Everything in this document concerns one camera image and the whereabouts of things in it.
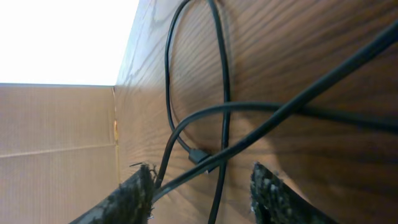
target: black wire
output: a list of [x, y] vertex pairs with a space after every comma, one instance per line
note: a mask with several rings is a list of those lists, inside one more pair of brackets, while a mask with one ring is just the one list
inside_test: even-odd
[[[210, 108], [197, 111], [190, 116], [186, 117], [176, 127], [175, 132], [172, 133], [168, 143], [167, 149], [175, 142], [176, 136], [190, 123], [204, 118], [209, 115], [216, 113], [222, 113], [224, 111], [277, 111], [283, 106], [282, 103], [260, 103], [260, 102], [230, 102], [223, 105], [212, 106]], [[361, 114], [347, 113], [343, 111], [326, 110], [321, 108], [315, 108], [311, 106], [304, 106], [296, 111], [297, 114], [302, 116], [309, 116], [313, 118], [319, 118], [329, 121], [335, 121], [346, 124], [357, 125], [362, 128], [376, 129], [380, 131], [386, 131], [392, 134], [398, 134], [398, 120], [396, 119], [385, 119], [370, 116], [363, 116]], [[209, 167], [217, 166], [218, 164], [212, 164]], [[158, 200], [161, 196], [166, 194], [164, 189], [168, 187], [166, 184], [162, 190], [160, 190], [154, 197], [153, 202]]]
[[[228, 159], [237, 155], [241, 151], [245, 150], [248, 146], [250, 146], [258, 139], [263, 137], [269, 131], [273, 130], [276, 126], [278, 126], [281, 122], [283, 122], [286, 118], [288, 118], [292, 113], [297, 111], [301, 111], [302, 113], [303, 111], [305, 111], [305, 109], [303, 109], [303, 106], [305, 106], [309, 101], [311, 101], [312, 99], [314, 99], [315, 97], [317, 97], [318, 95], [320, 95], [321, 93], [332, 87], [335, 83], [337, 83], [338, 81], [349, 75], [351, 72], [355, 71], [356, 69], [364, 65], [366, 62], [370, 61], [372, 58], [380, 54], [383, 50], [388, 48], [388, 46], [396, 42], [398, 38], [397, 33], [398, 33], [398, 21], [395, 21], [381, 34], [379, 34], [376, 37], [376, 39], [372, 41], [370, 44], [358, 50], [353, 56], [351, 56], [348, 60], [343, 62], [337, 68], [330, 71], [325, 76], [321, 77], [319, 80], [317, 80], [307, 89], [299, 93], [288, 103], [281, 106], [265, 123], [263, 123], [257, 129], [255, 129], [250, 134], [245, 136], [237, 144], [217, 153], [214, 156], [205, 159], [191, 170], [184, 172], [176, 179], [171, 180], [169, 183], [165, 184], [163, 187], [158, 189], [152, 201], [156, 202], [163, 195], [167, 194], [168, 192], [175, 189], [179, 185], [189, 181], [190, 179], [203, 173], [207, 169], [213, 168], [214, 166], [219, 166], [224, 161], [227, 161]], [[200, 112], [195, 113], [194, 115], [197, 117], [202, 115], [203, 117], [211, 114], [212, 112], [214, 112], [214, 107], [202, 110]], [[178, 135], [182, 131], [182, 129], [189, 122], [191, 121], [188, 120], [187, 122], [187, 119], [183, 120], [177, 126], [177, 128], [169, 138], [169, 141], [167, 142], [165, 148], [165, 153], [162, 159], [162, 163], [160, 165], [159, 174], [157, 176], [156, 180], [157, 185], [161, 185], [162, 183], [162, 179], [164, 178], [164, 174], [167, 168], [167, 163], [169, 162], [170, 153], [175, 140], [178, 138]]]
[[[172, 112], [171, 112], [171, 107], [170, 107], [169, 50], [170, 50], [174, 27], [175, 27], [175, 24], [177, 23], [178, 16], [188, 2], [189, 2], [189, 0], [183, 1], [177, 8], [177, 10], [174, 14], [174, 17], [172, 19], [172, 23], [170, 25], [169, 34], [167, 36], [167, 41], [166, 41], [166, 46], [165, 46], [166, 105], [167, 105], [167, 117], [168, 117], [169, 125], [170, 125], [170, 128], [172, 131], [175, 130], [175, 126], [173, 123]], [[208, 0], [208, 4], [210, 6], [210, 9], [213, 14], [214, 21], [215, 21], [218, 46], [220, 48], [221, 66], [222, 66], [222, 71], [223, 71], [224, 102], [226, 103], [226, 102], [231, 101], [231, 91], [230, 91], [230, 87], [229, 87], [228, 59], [227, 59], [226, 51], [225, 51], [223, 30], [222, 30], [221, 20], [220, 20], [220, 16], [218, 15], [218, 10], [217, 10], [216, 4], [214, 3], [213, 0]], [[230, 112], [229, 111], [224, 112], [223, 129], [222, 129], [222, 134], [221, 134], [221, 150], [228, 147], [230, 120], [231, 120]], [[187, 152], [191, 151], [191, 148], [180, 137], [177, 138], [177, 141], [181, 144], [181, 146]], [[221, 196], [223, 193], [225, 173], [226, 173], [226, 162], [224, 162], [224, 163], [222, 163], [222, 165], [220, 165], [217, 186], [216, 186], [216, 193], [215, 193], [215, 197], [213, 200], [213, 205], [210, 210], [210, 216], [209, 216], [209, 221], [208, 221], [209, 224], [215, 223], [216, 218], [217, 218], [218, 207], [220, 205]]]
[[[167, 118], [169, 120], [169, 125], [170, 125], [170, 128], [172, 131], [175, 130], [175, 127], [174, 127], [174, 123], [173, 123], [172, 110], [171, 110], [171, 106], [170, 106], [169, 50], [170, 50], [170, 44], [171, 44], [172, 37], [173, 37], [174, 27], [175, 27], [175, 24], [177, 23], [178, 15], [180, 15], [182, 9], [189, 1], [190, 0], [182, 1], [181, 4], [179, 5], [179, 7], [177, 8], [177, 10], [175, 11], [175, 14], [172, 19], [172, 23], [170, 25], [169, 34], [167, 35], [167, 41], [166, 41], [166, 47], [165, 47], [164, 70], [165, 70], [165, 80], [166, 80], [166, 109], [167, 109]], [[180, 137], [177, 138], [177, 141], [187, 152], [191, 151], [191, 148]]]
[[[225, 51], [224, 37], [223, 37], [223, 28], [221, 26], [221, 19], [218, 15], [217, 6], [214, 0], [208, 0], [211, 13], [213, 14], [216, 32], [217, 32], [217, 41], [218, 47], [220, 48], [220, 57], [221, 57], [221, 66], [223, 68], [223, 87], [224, 87], [224, 103], [231, 101], [231, 90], [229, 88], [229, 70], [228, 70], [228, 59]], [[221, 150], [224, 150], [228, 147], [229, 141], [229, 123], [231, 121], [231, 113], [229, 111], [224, 112], [223, 116], [223, 130], [221, 134]], [[219, 168], [218, 171], [218, 180], [216, 186], [216, 192], [213, 199], [213, 205], [211, 206], [208, 224], [214, 224], [217, 219], [218, 207], [220, 206], [221, 196], [223, 194], [223, 186], [225, 180], [226, 173], [226, 161], [224, 161]]]

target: wire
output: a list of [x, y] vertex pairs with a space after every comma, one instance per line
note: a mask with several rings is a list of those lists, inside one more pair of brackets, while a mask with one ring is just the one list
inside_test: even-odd
[[[169, 34], [167, 36], [166, 46], [165, 46], [165, 79], [166, 79], [166, 105], [167, 105], [167, 118], [169, 120], [169, 125], [172, 131], [175, 130], [171, 106], [170, 106], [170, 71], [169, 71], [169, 51], [170, 51], [170, 44], [173, 36], [173, 31], [175, 24], [177, 23], [178, 16], [180, 15], [182, 9], [186, 6], [189, 0], [183, 1], [179, 7], [177, 8], [174, 17], [172, 19], [172, 23], [170, 25]], [[213, 14], [217, 39], [218, 39], [218, 46], [220, 48], [220, 57], [221, 57], [221, 66], [223, 71], [223, 89], [224, 89], [224, 102], [231, 101], [231, 91], [229, 87], [229, 70], [228, 70], [228, 59], [226, 56], [225, 45], [224, 45], [224, 37], [223, 37], [223, 30], [221, 26], [220, 16], [218, 15], [217, 6], [213, 0], [208, 0], [208, 4], [210, 6], [211, 12]], [[229, 123], [231, 120], [231, 114], [229, 111], [224, 112], [223, 115], [223, 129], [221, 134], [221, 150], [228, 147], [229, 141]], [[177, 141], [180, 145], [187, 151], [190, 152], [192, 149], [180, 138], [177, 138]], [[215, 223], [218, 213], [218, 207], [220, 205], [221, 196], [223, 193], [223, 185], [225, 180], [225, 173], [226, 173], [226, 162], [220, 165], [217, 186], [216, 186], [216, 193], [213, 200], [213, 205], [210, 210], [209, 216], [209, 224]]]
[[[186, 117], [181, 123], [176, 127], [175, 132], [171, 135], [169, 143], [173, 144], [175, 142], [176, 136], [190, 123], [204, 118], [209, 115], [222, 113], [224, 111], [276, 111], [282, 107], [282, 103], [260, 103], [260, 102], [230, 102], [223, 105], [212, 106], [210, 108], [197, 111]], [[347, 113], [342, 111], [325, 110], [320, 108], [314, 108], [310, 106], [305, 106], [298, 111], [297, 114], [302, 116], [309, 116], [319, 119], [325, 119], [329, 121], [336, 121], [346, 124], [353, 124], [360, 126], [362, 128], [371, 128], [380, 131], [386, 131], [392, 134], [398, 134], [398, 120], [396, 119], [381, 119], [370, 116], [363, 116], [360, 114]], [[160, 198], [160, 195], [154, 197], [153, 202]]]
[[[169, 125], [172, 131], [175, 130], [175, 126], [173, 123], [172, 110], [170, 106], [170, 70], [169, 70], [169, 51], [170, 44], [173, 37], [173, 31], [175, 24], [177, 23], [178, 15], [180, 15], [182, 9], [190, 0], [184, 0], [181, 2], [172, 19], [172, 23], [170, 25], [169, 34], [167, 35], [166, 47], [165, 47], [165, 55], [164, 55], [164, 70], [165, 70], [165, 80], [166, 80], [166, 109], [167, 109], [167, 118], [169, 120]], [[185, 143], [180, 137], [177, 138], [177, 141], [180, 145], [187, 151], [190, 152], [191, 148]]]
[[[197, 175], [203, 173], [205, 170], [219, 166], [224, 161], [232, 158], [237, 155], [241, 151], [245, 150], [251, 144], [256, 142], [258, 139], [263, 137], [269, 131], [273, 130], [276, 126], [278, 126], [281, 122], [283, 122], [286, 118], [288, 118], [292, 113], [301, 111], [305, 111], [303, 108], [309, 101], [332, 87], [335, 83], [342, 80], [346, 76], [348, 76], [351, 72], [355, 71], [366, 62], [370, 61], [372, 58], [380, 54], [383, 50], [388, 48], [391, 44], [397, 41], [398, 35], [398, 21], [395, 21], [392, 25], [390, 25], [387, 29], [385, 29], [381, 34], [379, 34], [374, 41], [372, 41], [367, 46], [359, 49], [353, 56], [343, 62], [341, 65], [336, 67], [334, 70], [327, 73], [325, 76], [321, 77], [315, 83], [310, 85], [307, 89], [299, 93], [292, 100], [281, 106], [265, 123], [260, 125], [257, 129], [252, 131], [250, 134], [245, 136], [242, 140], [240, 140], [237, 144], [217, 153], [214, 156], [211, 156], [199, 163], [194, 168], [184, 172], [182, 175], [178, 176], [174, 180], [171, 180], [169, 183], [165, 184], [163, 187], [159, 188], [152, 202], [156, 202], [163, 195], [167, 194], [171, 190], [175, 189], [181, 184], [189, 181], [190, 179], [196, 177]], [[202, 115], [206, 116], [212, 113], [215, 113], [216, 107], [208, 108], [193, 114], [196, 117], [200, 117]], [[322, 117], [323, 114], [317, 114], [315, 116]], [[162, 163], [160, 165], [159, 174], [157, 176], [156, 184], [160, 185], [162, 183], [162, 179], [164, 178], [165, 170], [167, 168], [167, 164], [169, 162], [170, 153], [172, 147], [174, 145], [175, 140], [178, 138], [178, 135], [182, 131], [182, 129], [191, 122], [187, 119], [183, 120], [172, 133], [167, 142], [164, 156], [162, 159]]]
[[[229, 87], [228, 59], [225, 52], [223, 28], [221, 26], [220, 16], [218, 15], [217, 6], [214, 0], [208, 0], [208, 4], [210, 6], [211, 13], [213, 14], [216, 26], [218, 47], [220, 48], [221, 66], [223, 68], [224, 103], [227, 103], [231, 101], [231, 90]], [[231, 113], [229, 111], [225, 111], [223, 116], [223, 130], [221, 134], [221, 150], [224, 150], [228, 147], [230, 121], [231, 121]], [[221, 196], [223, 194], [225, 173], [226, 173], [226, 161], [220, 164], [220, 169], [218, 171], [216, 192], [213, 199], [213, 205], [211, 206], [208, 224], [216, 223], [218, 207], [220, 206]]]

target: bright light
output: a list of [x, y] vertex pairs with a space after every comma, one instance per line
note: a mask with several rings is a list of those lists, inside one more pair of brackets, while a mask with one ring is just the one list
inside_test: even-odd
[[0, 2], [0, 83], [115, 85], [138, 0]]

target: cardboard box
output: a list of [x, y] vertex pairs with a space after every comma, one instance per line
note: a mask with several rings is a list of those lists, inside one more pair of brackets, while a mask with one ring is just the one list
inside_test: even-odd
[[0, 85], [0, 223], [68, 223], [119, 184], [113, 88]]

